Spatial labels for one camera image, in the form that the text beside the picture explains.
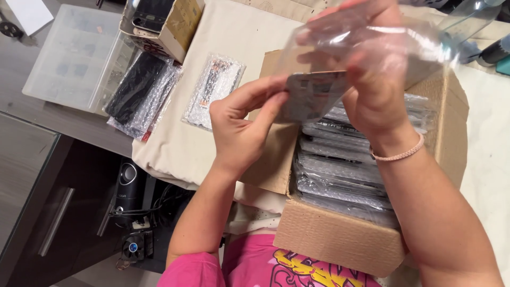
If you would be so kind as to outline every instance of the desk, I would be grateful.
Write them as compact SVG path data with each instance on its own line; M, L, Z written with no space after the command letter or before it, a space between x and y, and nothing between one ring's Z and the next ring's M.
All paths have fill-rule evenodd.
M55 17L61 4L96 8L92 0L43 0ZM6 17L19 25L5 3L0 7ZM105 11L122 13L123 6L105 2ZM43 126L89 144L131 157L133 139L106 124L107 118L58 104L45 102L21 93L32 67L41 51L52 23L33 35L35 45L0 35L0 111Z

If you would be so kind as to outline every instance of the black speaker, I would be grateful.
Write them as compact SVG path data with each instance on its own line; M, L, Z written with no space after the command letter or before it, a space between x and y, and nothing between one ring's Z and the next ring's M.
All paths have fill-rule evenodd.
M143 215L124 215L122 213L142 209L146 179L147 173L130 158L122 159L117 178L115 210L113 211L119 215L115 217L116 223L129 224L143 218Z

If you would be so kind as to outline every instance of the person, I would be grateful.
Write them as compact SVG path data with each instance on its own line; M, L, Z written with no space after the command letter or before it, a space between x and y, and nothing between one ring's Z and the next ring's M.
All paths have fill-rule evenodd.
M347 0L318 16L361 1ZM398 24L395 0L376 5L375 25ZM404 74L385 77L352 65L347 76L355 89L344 96L345 109L373 153L392 157L415 147L420 136L405 110ZM289 97L278 92L266 98L278 85L281 79L261 78L211 103L216 158L178 220L158 286L379 286L361 272L278 249L272 245L274 234L232 241L220 267L218 246L235 183L261 156L269 129ZM261 110L253 122L244 120L257 108ZM503 286L480 220L425 148L403 159L378 160L377 165L423 286Z

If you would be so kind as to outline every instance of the open cardboard box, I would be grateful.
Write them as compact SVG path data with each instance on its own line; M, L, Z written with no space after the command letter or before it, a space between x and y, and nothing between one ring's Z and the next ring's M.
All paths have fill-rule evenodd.
M267 52L260 77L273 74L281 50ZM407 89L438 106L434 127L425 144L453 184L459 188L467 161L466 120L469 105L454 73L437 73ZM254 119L257 112L250 113ZM404 260L398 230L304 203L293 193L291 165L299 132L296 125L273 124L261 158L241 177L242 182L286 194L274 245L316 260L386 277Z
M135 26L132 23L134 8L128 1L122 13L119 29L128 34L140 49L172 57L177 62L183 63L204 6L203 0L175 0L160 34L142 29L139 30L141 33L135 34Z

